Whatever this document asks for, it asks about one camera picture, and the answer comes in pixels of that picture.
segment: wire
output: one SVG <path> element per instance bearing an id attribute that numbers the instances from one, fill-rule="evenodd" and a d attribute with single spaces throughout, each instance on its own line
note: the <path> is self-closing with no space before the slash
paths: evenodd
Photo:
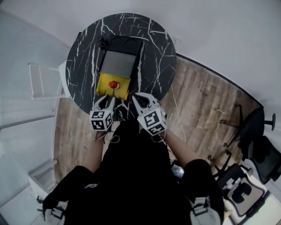
<path id="1" fill-rule="evenodd" d="M 177 102 L 176 102 L 176 98 L 175 98 L 175 95 L 174 95 L 174 91 L 173 91 L 173 86 L 172 86 L 172 85 L 171 85 L 171 89 L 172 89 L 172 94 L 173 94 L 174 101 L 175 101 L 175 105 L 176 105 L 176 109 L 177 109 L 177 116 L 178 116 L 178 118 L 179 118 L 180 126 L 181 126 L 181 129 L 183 130 L 183 134 L 184 134 L 184 142 L 186 143 L 186 137 L 185 137 L 184 127 L 183 127 L 183 124 L 182 124 L 181 119 L 180 119 L 180 113 L 179 113 L 179 109 L 178 109 L 178 107 L 177 107 Z"/>

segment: round table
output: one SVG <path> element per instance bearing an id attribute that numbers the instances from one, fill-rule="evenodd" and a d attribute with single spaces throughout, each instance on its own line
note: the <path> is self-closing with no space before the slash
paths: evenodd
<path id="1" fill-rule="evenodd" d="M 111 35 L 138 37 L 143 40 L 138 71 L 131 77 L 127 100 L 116 99 L 114 120 L 137 118 L 132 93 L 146 92 L 161 100 L 169 90 L 176 70 L 175 47 L 167 32 L 155 21 L 137 14 L 104 17 L 79 34 L 66 62 L 66 82 L 74 102 L 86 113 L 103 95 L 96 93 L 99 66 L 104 51 L 98 40 Z"/>

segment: person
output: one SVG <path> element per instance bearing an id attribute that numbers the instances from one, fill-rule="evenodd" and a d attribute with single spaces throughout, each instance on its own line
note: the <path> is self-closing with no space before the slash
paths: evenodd
<path id="1" fill-rule="evenodd" d="M 209 164 L 169 129 L 165 142 L 184 169 L 178 183 L 168 148 L 155 142 L 137 120 L 123 121 L 114 132 L 102 160 L 104 139 L 93 141 L 81 166 L 76 166 L 43 202 L 43 210 L 68 205 L 65 225 L 119 222 L 180 222 L 191 224 L 195 198 L 209 196 L 221 223 L 222 193 Z"/>

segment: white chair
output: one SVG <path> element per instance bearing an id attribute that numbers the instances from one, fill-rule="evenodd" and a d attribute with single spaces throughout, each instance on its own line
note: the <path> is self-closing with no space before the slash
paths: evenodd
<path id="1" fill-rule="evenodd" d="M 32 191 L 36 194 L 35 197 L 39 196 L 40 199 L 44 200 L 46 196 L 56 187 L 57 183 L 54 177 L 54 165 L 57 162 L 57 160 L 53 160 L 48 164 L 40 166 L 35 171 L 28 173 L 28 180 Z M 40 183 L 39 179 L 50 170 L 53 170 L 53 178 L 49 178 L 48 181 L 45 181 L 45 184 Z"/>
<path id="2" fill-rule="evenodd" d="M 29 63 L 32 99 L 71 97 L 65 77 L 66 61 L 58 69 Z"/>

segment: yellow box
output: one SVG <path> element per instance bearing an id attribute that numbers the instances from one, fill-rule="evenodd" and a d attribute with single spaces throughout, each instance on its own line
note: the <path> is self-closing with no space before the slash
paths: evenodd
<path id="1" fill-rule="evenodd" d="M 110 88 L 109 86 L 110 81 L 116 81 L 117 83 L 120 84 L 120 87 L 118 89 Z M 129 78 L 115 76 L 107 73 L 101 73 L 100 79 L 98 80 L 97 83 L 96 92 L 98 94 L 107 94 L 109 96 L 126 100 L 129 93 L 130 81 L 131 79 Z"/>

